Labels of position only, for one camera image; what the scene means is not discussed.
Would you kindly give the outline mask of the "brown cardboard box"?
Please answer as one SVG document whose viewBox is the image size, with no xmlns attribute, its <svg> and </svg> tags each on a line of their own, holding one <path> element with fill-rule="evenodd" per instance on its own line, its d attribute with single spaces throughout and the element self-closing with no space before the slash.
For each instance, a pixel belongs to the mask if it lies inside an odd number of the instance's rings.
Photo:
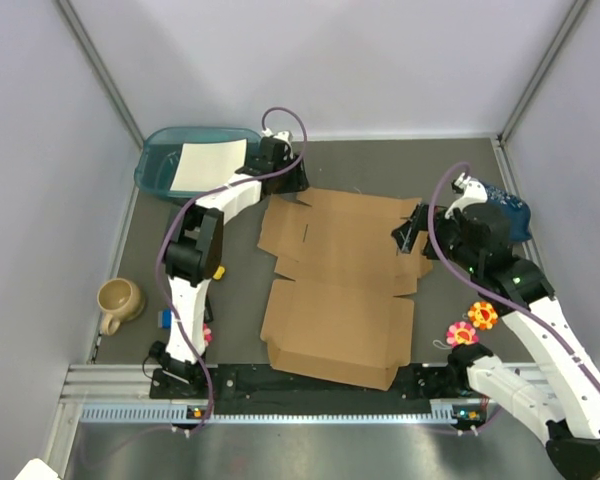
<svg viewBox="0 0 600 480">
<path fill-rule="evenodd" d="M 418 281 L 432 269 L 391 233 L 419 204 L 310 188 L 271 198 L 258 246 L 275 256 L 260 338 L 272 368 L 386 391 L 411 361 Z"/>
</svg>

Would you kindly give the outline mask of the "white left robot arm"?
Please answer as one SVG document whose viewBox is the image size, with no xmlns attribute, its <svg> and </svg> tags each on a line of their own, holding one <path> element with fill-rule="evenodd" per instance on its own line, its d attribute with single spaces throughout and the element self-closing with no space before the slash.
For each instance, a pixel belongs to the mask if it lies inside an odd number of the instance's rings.
<svg viewBox="0 0 600 480">
<path fill-rule="evenodd" d="M 170 335 L 167 343 L 154 343 L 149 356 L 183 395 L 200 394 L 210 377 L 202 363 L 205 313 L 208 288 L 221 266 L 225 224 L 268 195 L 308 187 L 303 155 L 293 151 L 292 134 L 266 129 L 258 153 L 227 183 L 194 196 L 176 213 L 159 253 L 170 288 Z"/>
</svg>

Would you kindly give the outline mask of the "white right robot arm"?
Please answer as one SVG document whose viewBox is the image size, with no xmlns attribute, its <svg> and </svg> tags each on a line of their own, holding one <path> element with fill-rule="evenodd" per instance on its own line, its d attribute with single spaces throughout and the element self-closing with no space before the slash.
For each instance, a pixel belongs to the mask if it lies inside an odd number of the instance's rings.
<svg viewBox="0 0 600 480">
<path fill-rule="evenodd" d="M 552 391 L 535 387 L 480 343 L 452 348 L 447 384 L 494 400 L 540 441 L 566 479 L 600 478 L 600 371 L 564 316 L 555 289 L 533 261 L 513 251 L 511 221 L 487 186 L 460 164 L 443 179 L 448 207 L 420 202 L 392 232 L 400 252 L 440 261 L 490 303 L 529 352 Z"/>
</svg>

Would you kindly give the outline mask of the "blue leaf-shaped dish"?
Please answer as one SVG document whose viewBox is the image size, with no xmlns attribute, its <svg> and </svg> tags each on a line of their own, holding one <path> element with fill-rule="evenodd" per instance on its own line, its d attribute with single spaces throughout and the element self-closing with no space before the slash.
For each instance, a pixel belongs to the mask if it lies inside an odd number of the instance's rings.
<svg viewBox="0 0 600 480">
<path fill-rule="evenodd" d="M 528 204 L 499 187 L 488 183 L 483 183 L 483 186 L 486 190 L 487 202 L 496 205 L 510 222 L 510 241 L 524 243 L 531 240 L 531 210 Z"/>
</svg>

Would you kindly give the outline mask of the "white paper sheet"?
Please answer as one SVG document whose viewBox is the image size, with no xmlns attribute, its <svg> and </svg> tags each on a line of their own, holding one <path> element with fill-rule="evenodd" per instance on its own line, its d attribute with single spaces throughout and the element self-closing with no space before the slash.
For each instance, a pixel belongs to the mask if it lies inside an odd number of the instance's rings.
<svg viewBox="0 0 600 480">
<path fill-rule="evenodd" d="M 171 184 L 171 192 L 203 192 L 229 181 L 245 162 L 247 140 L 185 143 Z"/>
</svg>

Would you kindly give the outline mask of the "orange flower toy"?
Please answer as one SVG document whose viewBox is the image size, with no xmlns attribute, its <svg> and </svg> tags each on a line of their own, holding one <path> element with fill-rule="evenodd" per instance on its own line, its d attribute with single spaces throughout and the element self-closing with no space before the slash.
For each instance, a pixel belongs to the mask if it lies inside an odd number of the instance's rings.
<svg viewBox="0 0 600 480">
<path fill-rule="evenodd" d="M 469 307 L 467 318 L 471 325 L 479 330 L 491 330 L 499 319 L 493 305 L 486 301 L 473 303 Z"/>
</svg>

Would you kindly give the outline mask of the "pink flower toy right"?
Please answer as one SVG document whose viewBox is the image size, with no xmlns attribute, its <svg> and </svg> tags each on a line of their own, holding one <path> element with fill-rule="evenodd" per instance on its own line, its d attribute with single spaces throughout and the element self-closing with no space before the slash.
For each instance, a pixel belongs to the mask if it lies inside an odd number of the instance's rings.
<svg viewBox="0 0 600 480">
<path fill-rule="evenodd" d="M 471 323 L 466 321 L 451 324 L 446 333 L 446 344 L 454 348 L 458 345 L 471 345 L 479 342 L 479 336 Z"/>
</svg>

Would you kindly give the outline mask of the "pink flower toy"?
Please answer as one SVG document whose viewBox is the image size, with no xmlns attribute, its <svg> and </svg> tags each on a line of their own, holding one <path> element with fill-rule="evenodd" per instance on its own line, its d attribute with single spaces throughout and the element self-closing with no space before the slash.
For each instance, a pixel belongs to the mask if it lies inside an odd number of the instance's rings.
<svg viewBox="0 0 600 480">
<path fill-rule="evenodd" d="M 454 348 L 458 345 L 471 345 L 479 342 L 479 336 L 471 323 L 466 321 L 451 324 L 446 333 L 446 344 Z"/>
<path fill-rule="evenodd" d="M 208 347 L 212 341 L 212 331 L 206 323 L 203 324 L 203 341 L 205 347 Z"/>
</svg>

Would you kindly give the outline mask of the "yellow bone-shaped sponge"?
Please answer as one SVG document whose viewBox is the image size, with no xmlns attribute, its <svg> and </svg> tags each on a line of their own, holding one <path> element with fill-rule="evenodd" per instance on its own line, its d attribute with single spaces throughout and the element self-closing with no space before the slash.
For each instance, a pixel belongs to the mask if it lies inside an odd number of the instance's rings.
<svg viewBox="0 0 600 480">
<path fill-rule="evenodd" d="M 226 269 L 224 266 L 220 265 L 217 270 L 215 271 L 215 273 L 213 274 L 212 278 L 216 281 L 219 281 L 223 278 L 223 276 L 226 273 Z"/>
</svg>

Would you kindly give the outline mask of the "teal plastic tub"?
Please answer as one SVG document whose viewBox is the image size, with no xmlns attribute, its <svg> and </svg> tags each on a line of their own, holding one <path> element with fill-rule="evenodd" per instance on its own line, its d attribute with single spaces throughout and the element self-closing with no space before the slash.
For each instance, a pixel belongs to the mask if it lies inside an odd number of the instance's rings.
<svg viewBox="0 0 600 480">
<path fill-rule="evenodd" d="M 162 199 L 191 198 L 232 181 L 258 153 L 260 135 L 228 127 L 168 127 L 150 135 L 134 171 L 137 188 Z"/>
</svg>

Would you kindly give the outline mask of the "pink and black marker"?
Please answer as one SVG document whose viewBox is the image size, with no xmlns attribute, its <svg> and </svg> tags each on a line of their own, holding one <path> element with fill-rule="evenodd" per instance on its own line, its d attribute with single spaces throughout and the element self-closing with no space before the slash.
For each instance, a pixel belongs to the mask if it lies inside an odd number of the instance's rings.
<svg viewBox="0 0 600 480">
<path fill-rule="evenodd" d="M 214 321 L 213 309 L 208 295 L 205 296 L 203 323 L 210 324 Z"/>
</svg>

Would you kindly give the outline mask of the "pink flower toy left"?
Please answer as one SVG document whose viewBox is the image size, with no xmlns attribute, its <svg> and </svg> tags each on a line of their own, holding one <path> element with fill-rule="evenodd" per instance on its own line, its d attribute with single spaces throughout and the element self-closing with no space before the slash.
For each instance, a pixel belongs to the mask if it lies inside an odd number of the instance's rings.
<svg viewBox="0 0 600 480">
<path fill-rule="evenodd" d="M 203 324 L 203 341 L 205 347 L 208 347 L 212 341 L 212 331 L 206 323 Z"/>
</svg>

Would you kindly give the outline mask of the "small white-blue object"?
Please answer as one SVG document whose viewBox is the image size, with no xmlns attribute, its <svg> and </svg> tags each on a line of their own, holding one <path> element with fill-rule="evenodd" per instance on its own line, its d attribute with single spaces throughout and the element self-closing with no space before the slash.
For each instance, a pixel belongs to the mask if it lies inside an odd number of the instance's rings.
<svg viewBox="0 0 600 480">
<path fill-rule="evenodd" d="M 158 327 L 160 329 L 170 329 L 172 325 L 172 311 L 170 309 L 161 310 L 158 313 Z"/>
</svg>

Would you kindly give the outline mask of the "beige ceramic mug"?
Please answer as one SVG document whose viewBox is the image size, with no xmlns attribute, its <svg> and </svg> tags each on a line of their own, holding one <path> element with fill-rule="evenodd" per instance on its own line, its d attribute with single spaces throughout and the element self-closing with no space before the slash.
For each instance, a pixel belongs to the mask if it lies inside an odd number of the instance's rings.
<svg viewBox="0 0 600 480">
<path fill-rule="evenodd" d="M 112 336 L 122 324 L 134 320 L 142 313 L 146 298 L 133 281 L 114 278 L 100 287 L 97 302 L 103 314 L 100 333 Z"/>
</svg>

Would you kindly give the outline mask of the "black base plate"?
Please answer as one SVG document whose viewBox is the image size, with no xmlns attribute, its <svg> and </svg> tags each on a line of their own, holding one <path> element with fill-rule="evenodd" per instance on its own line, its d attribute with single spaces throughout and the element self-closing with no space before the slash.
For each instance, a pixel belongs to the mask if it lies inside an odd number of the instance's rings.
<svg viewBox="0 0 600 480">
<path fill-rule="evenodd" d="M 284 373 L 267 364 L 221 364 L 210 370 L 218 415 L 414 414 L 432 399 L 459 398 L 444 367 L 401 367 L 386 391 Z"/>
</svg>

